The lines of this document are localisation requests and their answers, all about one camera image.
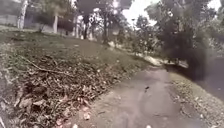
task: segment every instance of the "dirt path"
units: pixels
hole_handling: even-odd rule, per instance
[[[72,123],[81,128],[207,128],[194,109],[177,98],[165,70],[140,72],[121,87],[87,110],[90,120],[83,119],[82,110]]]

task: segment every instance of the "twig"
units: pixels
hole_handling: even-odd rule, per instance
[[[39,66],[37,66],[36,64],[34,64],[33,62],[31,62],[30,60],[28,60],[27,58],[20,56],[23,60],[25,60],[26,62],[30,63],[31,65],[33,65],[35,68],[37,68],[40,71],[44,71],[44,72],[53,72],[53,73],[57,73],[57,74],[63,74],[66,76],[70,76],[70,77],[74,77],[73,75],[70,75],[68,73],[65,72],[60,72],[60,71],[54,71],[54,70],[49,70],[49,69],[44,69],[44,68],[40,68]]]
[[[3,128],[6,128],[5,124],[4,124],[3,120],[2,120],[2,117],[0,117],[0,124],[2,125]]]

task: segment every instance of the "white sky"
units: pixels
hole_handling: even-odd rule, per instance
[[[123,14],[127,18],[128,22],[130,24],[133,23],[132,19],[137,19],[139,15],[143,15],[148,17],[147,13],[144,11],[144,9],[152,4],[152,3],[157,3],[159,0],[135,0],[129,10],[124,10]],[[221,6],[220,0],[212,0],[208,6],[210,8],[215,8],[217,11],[219,7]]]

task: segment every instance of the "dirt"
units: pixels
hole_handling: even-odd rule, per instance
[[[83,118],[86,111],[89,120]],[[70,121],[80,128],[207,127],[196,111],[181,101],[163,69],[143,71],[120,83]]]
[[[207,124],[217,128],[224,127],[224,103],[222,100],[177,73],[170,72],[170,77],[179,95],[203,116],[203,120]]]
[[[149,63],[97,42],[0,32],[2,110],[9,127],[55,127]]]

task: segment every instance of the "dead leaves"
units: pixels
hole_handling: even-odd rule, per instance
[[[61,128],[81,106],[89,108],[91,101],[125,76],[123,71],[118,72],[118,65],[92,63],[91,59],[77,57],[71,63],[52,57],[37,58],[36,61],[22,58],[27,71],[18,81],[14,113],[20,119],[16,125],[24,128],[37,127],[37,123]],[[83,118],[89,120],[90,116],[85,110]]]

